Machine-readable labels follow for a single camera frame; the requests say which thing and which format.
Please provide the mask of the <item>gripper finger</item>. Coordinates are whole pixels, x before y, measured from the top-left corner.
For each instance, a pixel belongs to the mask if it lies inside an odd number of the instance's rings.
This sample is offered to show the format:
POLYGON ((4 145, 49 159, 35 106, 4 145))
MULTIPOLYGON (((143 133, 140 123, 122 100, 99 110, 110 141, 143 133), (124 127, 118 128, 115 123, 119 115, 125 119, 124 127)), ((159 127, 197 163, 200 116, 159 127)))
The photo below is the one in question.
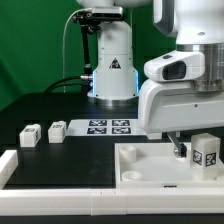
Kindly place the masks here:
POLYGON ((174 145, 174 154, 177 158, 186 158, 187 157, 187 147, 184 143, 180 143, 176 137, 175 132, 168 132, 168 138, 174 145))

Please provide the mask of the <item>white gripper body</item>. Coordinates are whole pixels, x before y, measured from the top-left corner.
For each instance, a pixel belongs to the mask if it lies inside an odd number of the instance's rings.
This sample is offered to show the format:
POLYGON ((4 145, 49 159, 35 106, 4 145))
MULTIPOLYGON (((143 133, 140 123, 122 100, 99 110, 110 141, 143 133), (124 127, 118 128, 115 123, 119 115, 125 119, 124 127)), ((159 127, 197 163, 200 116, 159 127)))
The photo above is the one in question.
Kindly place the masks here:
POLYGON ((192 82, 146 80, 138 120, 147 134, 224 126, 224 91, 197 93, 192 82))

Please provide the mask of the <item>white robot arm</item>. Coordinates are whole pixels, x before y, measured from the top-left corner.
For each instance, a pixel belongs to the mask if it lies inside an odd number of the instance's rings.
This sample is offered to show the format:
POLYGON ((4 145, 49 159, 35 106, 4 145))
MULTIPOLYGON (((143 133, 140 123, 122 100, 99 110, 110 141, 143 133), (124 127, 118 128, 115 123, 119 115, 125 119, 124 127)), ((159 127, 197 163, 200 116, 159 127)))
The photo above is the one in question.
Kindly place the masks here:
POLYGON ((151 135, 165 132, 175 154, 186 155, 175 133, 224 126, 224 0, 77 0, 80 24, 98 33, 98 66, 90 99, 106 104, 139 94, 138 121, 151 135), (144 65, 137 86, 125 7, 153 4, 153 23, 176 38, 176 49, 144 65))

